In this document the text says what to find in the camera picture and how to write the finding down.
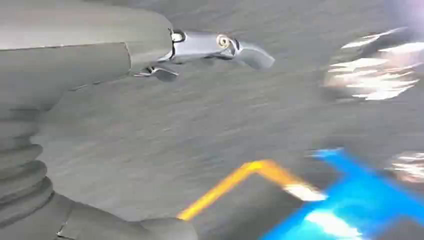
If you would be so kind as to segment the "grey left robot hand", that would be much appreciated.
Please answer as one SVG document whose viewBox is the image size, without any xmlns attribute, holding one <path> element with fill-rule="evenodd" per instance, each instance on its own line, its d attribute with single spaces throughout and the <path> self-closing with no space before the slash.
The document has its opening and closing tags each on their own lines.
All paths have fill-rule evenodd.
<svg viewBox="0 0 424 240">
<path fill-rule="evenodd" d="M 123 77 L 171 82 L 170 65 L 237 61 L 256 70 L 274 58 L 223 32 L 174 28 L 154 11 L 90 0 L 0 3 L 0 237 L 3 240 L 196 240 L 176 217 L 128 221 L 54 190 L 40 116 L 63 94 Z"/>
</svg>

